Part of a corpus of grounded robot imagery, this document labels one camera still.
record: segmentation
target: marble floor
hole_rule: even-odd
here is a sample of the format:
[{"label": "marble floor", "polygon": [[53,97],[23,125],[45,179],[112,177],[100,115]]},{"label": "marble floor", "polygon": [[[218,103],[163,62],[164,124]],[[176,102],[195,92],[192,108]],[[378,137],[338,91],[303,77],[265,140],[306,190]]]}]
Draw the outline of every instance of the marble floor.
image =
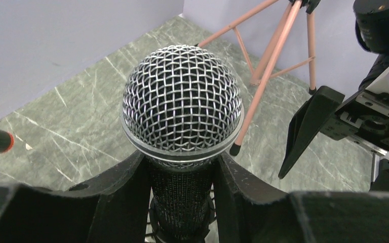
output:
[{"label": "marble floor", "polygon": [[[210,35],[175,17],[103,58],[42,97],[0,120],[11,131],[14,148],[0,154],[0,182],[66,190],[126,158],[135,148],[126,139],[120,104],[126,78],[149,53],[175,44],[194,45]],[[215,40],[206,49],[226,60],[240,82],[247,109],[256,88],[239,46]],[[251,56],[253,65],[258,58]],[[278,179],[288,123],[309,99],[308,84],[290,75],[270,80],[235,160],[283,191],[367,191],[371,154],[349,141],[315,137],[290,173]],[[216,232],[208,236],[216,242]]]}]

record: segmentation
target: red tip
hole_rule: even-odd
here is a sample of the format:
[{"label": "red tip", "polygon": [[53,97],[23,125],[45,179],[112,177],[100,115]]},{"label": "red tip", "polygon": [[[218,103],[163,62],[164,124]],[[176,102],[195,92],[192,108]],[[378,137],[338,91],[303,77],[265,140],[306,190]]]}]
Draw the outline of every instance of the red tip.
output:
[{"label": "red tip", "polygon": [[14,137],[13,137],[13,135],[12,135],[11,133],[8,133],[8,135],[10,135],[11,142],[10,142],[10,145],[8,145],[8,148],[5,149],[4,153],[5,153],[5,152],[8,152],[8,151],[9,151],[10,149],[12,149],[13,146],[14,146]]}]

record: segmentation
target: microphone grille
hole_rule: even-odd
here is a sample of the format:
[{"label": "microphone grille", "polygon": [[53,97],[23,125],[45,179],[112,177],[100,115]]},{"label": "microphone grille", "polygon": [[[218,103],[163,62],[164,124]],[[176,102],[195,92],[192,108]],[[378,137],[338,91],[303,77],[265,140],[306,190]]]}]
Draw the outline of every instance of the microphone grille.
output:
[{"label": "microphone grille", "polygon": [[154,148],[203,150],[236,129],[239,94],[232,71],[214,54],[169,46],[148,55],[129,75],[122,120],[134,137]]}]

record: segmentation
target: pink tripod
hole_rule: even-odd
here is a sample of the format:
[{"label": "pink tripod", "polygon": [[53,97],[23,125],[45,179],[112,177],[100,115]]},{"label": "pink tripod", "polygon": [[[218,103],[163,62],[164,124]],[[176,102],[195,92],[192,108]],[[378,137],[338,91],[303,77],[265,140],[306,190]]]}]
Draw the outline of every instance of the pink tripod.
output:
[{"label": "pink tripod", "polygon": [[266,0],[262,2],[258,6],[256,6],[255,8],[253,8],[252,10],[248,11],[246,14],[241,16],[239,19],[235,20],[228,26],[224,27],[222,30],[216,32],[215,34],[211,35],[206,40],[198,44],[199,47],[204,47],[211,41],[217,39],[218,37],[222,36],[223,34],[225,34],[226,32],[232,29],[238,38],[239,45],[241,46],[245,60],[247,61],[247,64],[250,68],[252,74],[251,84],[259,85],[253,97],[253,101],[251,102],[251,105],[248,108],[247,115],[245,116],[245,120],[242,125],[241,132],[239,133],[235,143],[230,149],[230,154],[233,156],[236,156],[241,149],[242,141],[248,131],[248,127],[251,123],[251,120],[253,119],[256,108],[260,102],[264,89],[266,88],[266,84],[270,78],[277,77],[281,74],[287,73],[295,68],[301,67],[309,63],[309,93],[314,94],[317,90],[316,79],[315,79],[315,62],[314,62],[315,59],[314,13],[307,14],[309,58],[297,65],[294,65],[290,68],[272,74],[275,64],[277,63],[278,57],[283,49],[284,43],[288,37],[288,34],[290,33],[291,27],[293,26],[294,20],[296,19],[296,16],[302,6],[302,0],[296,0],[293,4],[292,3],[288,4],[288,7],[286,8],[275,33],[273,34],[269,44],[267,45],[266,50],[264,51],[258,66],[256,67],[255,70],[253,69],[253,66],[251,64],[250,58],[248,56],[247,50],[245,49],[245,45],[242,41],[237,26],[242,22],[244,22],[245,20],[251,18],[253,15],[259,13],[260,11],[264,10],[265,8],[271,6],[276,2],[278,2],[278,0]]}]

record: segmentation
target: white wall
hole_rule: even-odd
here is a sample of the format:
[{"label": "white wall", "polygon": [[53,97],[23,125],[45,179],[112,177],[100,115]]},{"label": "white wall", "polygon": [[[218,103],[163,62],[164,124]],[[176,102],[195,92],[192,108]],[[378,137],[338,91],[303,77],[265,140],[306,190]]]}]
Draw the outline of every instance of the white wall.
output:
[{"label": "white wall", "polygon": [[182,12],[182,0],[0,0],[0,118]]},{"label": "white wall", "polygon": [[[185,0],[183,15],[197,25],[216,32],[261,2],[262,0]],[[250,53],[256,56],[263,54],[288,3],[288,0],[280,0],[238,27]],[[376,59],[376,55],[363,51],[357,42],[353,3],[354,0],[323,0],[315,10],[317,87],[327,85],[343,92],[347,97],[358,89]],[[305,10],[303,8],[299,12],[277,63],[278,68],[293,66],[307,58]],[[224,38],[238,43],[233,31]],[[296,69],[291,74],[309,83],[307,66]]]}]

